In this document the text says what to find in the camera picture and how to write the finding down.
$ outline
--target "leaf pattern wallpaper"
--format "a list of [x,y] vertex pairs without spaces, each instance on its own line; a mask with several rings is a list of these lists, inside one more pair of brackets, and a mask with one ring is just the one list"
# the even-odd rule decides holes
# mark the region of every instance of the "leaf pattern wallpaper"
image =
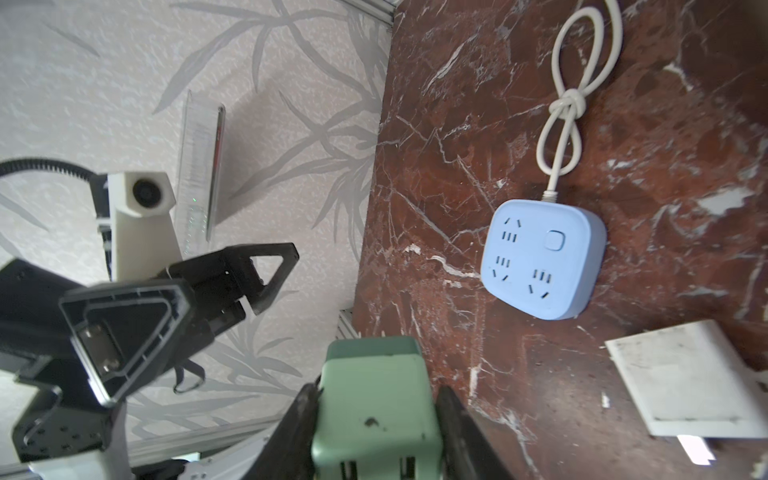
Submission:
[[[0,0],[0,23],[3,158],[162,170],[175,181],[192,90],[227,107],[214,247],[292,241],[301,255],[272,308],[194,358],[203,386],[177,396],[166,375],[130,400],[129,440],[282,412],[318,375],[338,312],[352,305],[385,25],[337,0]],[[22,257],[105,281],[92,209],[75,179],[0,180],[0,263]],[[7,431],[30,392],[6,376],[0,384],[14,399],[0,415]]]

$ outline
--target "power strip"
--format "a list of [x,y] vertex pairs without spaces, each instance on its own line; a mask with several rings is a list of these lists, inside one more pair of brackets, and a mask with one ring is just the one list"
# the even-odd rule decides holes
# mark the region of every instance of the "power strip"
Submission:
[[598,278],[606,230],[592,212],[534,200],[496,210],[480,280],[518,310],[544,320],[578,315]]
[[[599,10],[579,8],[554,40],[551,68],[559,98],[549,105],[550,117],[536,146],[536,163],[549,175],[544,196],[541,201],[502,204],[491,220],[483,250],[480,278],[485,288],[513,307],[545,320],[571,318],[587,307],[605,251],[605,225],[597,215],[555,203],[559,177],[576,168],[581,159],[581,135],[575,122],[587,110],[586,96],[605,81],[621,53],[621,10],[616,0],[605,0],[605,5],[611,16],[611,51],[594,79],[605,31]],[[578,88],[566,90],[560,51],[568,29],[581,18],[592,21],[594,42]],[[550,167],[545,144],[558,119],[564,124]],[[569,140],[573,153],[563,165]]]

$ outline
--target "power socket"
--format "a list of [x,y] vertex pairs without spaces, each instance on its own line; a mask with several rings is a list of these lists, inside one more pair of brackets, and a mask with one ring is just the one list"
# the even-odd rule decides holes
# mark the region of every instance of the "power socket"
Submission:
[[597,215],[534,200],[504,202],[493,215],[480,279],[494,296],[544,320],[586,308],[605,251]]

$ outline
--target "socket hole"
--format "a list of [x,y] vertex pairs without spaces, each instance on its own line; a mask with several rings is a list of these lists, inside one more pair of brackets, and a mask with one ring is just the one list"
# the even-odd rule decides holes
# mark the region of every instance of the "socket hole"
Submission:
[[357,462],[341,462],[342,480],[357,480]]
[[415,478],[416,478],[416,457],[401,458],[400,459],[400,480],[415,480]]

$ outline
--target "cable knot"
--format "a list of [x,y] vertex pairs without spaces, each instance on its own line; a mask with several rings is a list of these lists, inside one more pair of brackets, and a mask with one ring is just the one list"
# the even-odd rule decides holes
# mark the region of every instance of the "cable knot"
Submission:
[[563,92],[557,100],[549,104],[549,113],[553,114],[560,110],[558,118],[565,120],[568,111],[571,108],[576,109],[576,118],[581,118],[585,111],[587,111],[587,99],[577,88],[569,88]]

